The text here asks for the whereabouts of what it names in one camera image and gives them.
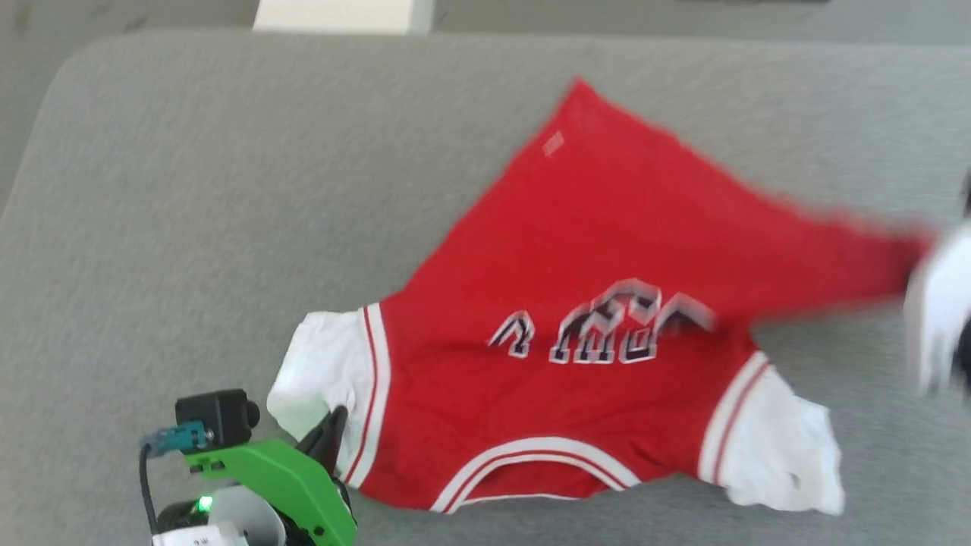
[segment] gray fabric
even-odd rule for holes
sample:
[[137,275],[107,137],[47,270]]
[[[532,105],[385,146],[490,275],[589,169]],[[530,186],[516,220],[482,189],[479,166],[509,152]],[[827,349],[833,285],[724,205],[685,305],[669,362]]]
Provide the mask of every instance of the gray fabric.
[[[144,543],[139,435],[180,395],[262,403],[303,315],[400,287],[574,75],[755,185],[947,225],[969,69],[966,50],[678,40],[169,32],[89,48],[53,83],[0,220],[0,542]],[[760,337],[832,410],[845,516],[738,507],[674,477],[451,517],[356,495],[358,543],[966,542],[971,415],[955,394],[912,396],[896,309]],[[151,475],[159,508],[211,487],[174,456]]]

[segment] basketball jersey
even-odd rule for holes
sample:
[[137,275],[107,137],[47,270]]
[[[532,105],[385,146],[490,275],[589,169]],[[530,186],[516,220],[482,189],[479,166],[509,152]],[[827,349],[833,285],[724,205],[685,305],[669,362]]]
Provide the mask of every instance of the basketball jersey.
[[843,509],[828,413],[753,320],[901,294],[919,234],[756,194],[577,82],[399,292],[298,326],[267,407],[346,405],[348,485],[440,512],[682,472]]

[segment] cable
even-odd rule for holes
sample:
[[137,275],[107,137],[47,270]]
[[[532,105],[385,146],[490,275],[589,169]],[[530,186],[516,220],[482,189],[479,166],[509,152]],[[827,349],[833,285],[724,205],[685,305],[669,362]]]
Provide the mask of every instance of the cable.
[[151,491],[149,491],[149,451],[151,451],[151,444],[143,444],[138,454],[138,477],[142,482],[142,501],[145,503],[145,515],[149,518],[149,530],[151,536],[156,536],[158,516],[155,515],[155,505],[151,502]]
[[971,169],[964,176],[964,216],[971,218]]

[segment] white sleeve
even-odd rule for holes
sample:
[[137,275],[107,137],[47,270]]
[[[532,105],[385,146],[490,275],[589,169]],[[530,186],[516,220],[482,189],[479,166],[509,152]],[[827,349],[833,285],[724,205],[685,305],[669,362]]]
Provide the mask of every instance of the white sleeve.
[[720,485],[736,504],[843,513],[829,410],[796,396],[775,367],[757,380],[725,445]]
[[293,332],[266,409],[299,441],[330,410],[345,406],[348,419],[336,468],[344,479],[360,450],[373,385],[362,310],[311,313]]

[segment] floor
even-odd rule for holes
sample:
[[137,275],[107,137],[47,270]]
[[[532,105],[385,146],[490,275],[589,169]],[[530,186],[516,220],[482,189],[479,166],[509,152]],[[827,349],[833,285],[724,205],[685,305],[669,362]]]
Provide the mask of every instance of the floor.
[[48,84],[102,36],[170,26],[252,26],[258,0],[0,0],[0,210]]
[[[0,0],[0,210],[45,90],[106,35],[252,25],[258,0]],[[971,42],[969,0],[437,0],[441,31],[659,34],[911,44]]]

